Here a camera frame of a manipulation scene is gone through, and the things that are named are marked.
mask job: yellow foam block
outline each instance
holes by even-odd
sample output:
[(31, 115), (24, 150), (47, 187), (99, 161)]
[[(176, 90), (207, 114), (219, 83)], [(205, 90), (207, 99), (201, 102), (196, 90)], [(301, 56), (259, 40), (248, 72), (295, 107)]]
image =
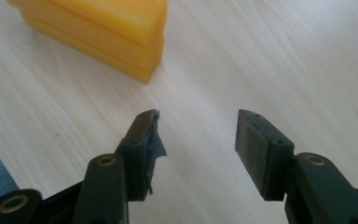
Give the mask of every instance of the yellow foam block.
[(148, 82), (161, 60), (166, 0), (8, 2), (36, 30), (143, 82)]

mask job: wooden table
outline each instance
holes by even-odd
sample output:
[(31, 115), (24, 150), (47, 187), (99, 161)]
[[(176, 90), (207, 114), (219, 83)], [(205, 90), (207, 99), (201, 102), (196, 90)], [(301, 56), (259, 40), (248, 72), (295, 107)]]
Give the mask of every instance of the wooden table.
[(168, 157), (131, 223), (287, 223), (234, 151), (238, 110), (264, 115), (358, 188), (358, 1), (171, 0), (145, 85), (28, 27), (0, 0), (0, 158), (44, 197), (160, 110)]

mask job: table surface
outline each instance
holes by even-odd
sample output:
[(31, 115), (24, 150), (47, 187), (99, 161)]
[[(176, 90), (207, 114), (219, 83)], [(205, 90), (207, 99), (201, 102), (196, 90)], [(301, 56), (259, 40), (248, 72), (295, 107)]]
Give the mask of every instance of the table surface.
[(145, 85), (0, 0), (0, 158), (21, 189), (48, 197), (82, 180), (151, 108), (168, 157), (155, 194), (130, 203), (131, 223), (287, 223), (234, 150), (239, 109), (358, 188), (358, 1), (171, 0), (165, 38)]

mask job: yellow block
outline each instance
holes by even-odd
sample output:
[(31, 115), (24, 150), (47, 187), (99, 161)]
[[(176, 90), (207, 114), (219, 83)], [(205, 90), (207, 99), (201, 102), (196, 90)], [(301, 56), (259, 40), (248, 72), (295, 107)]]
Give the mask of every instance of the yellow block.
[(166, 0), (8, 2), (36, 30), (143, 82), (161, 60)]

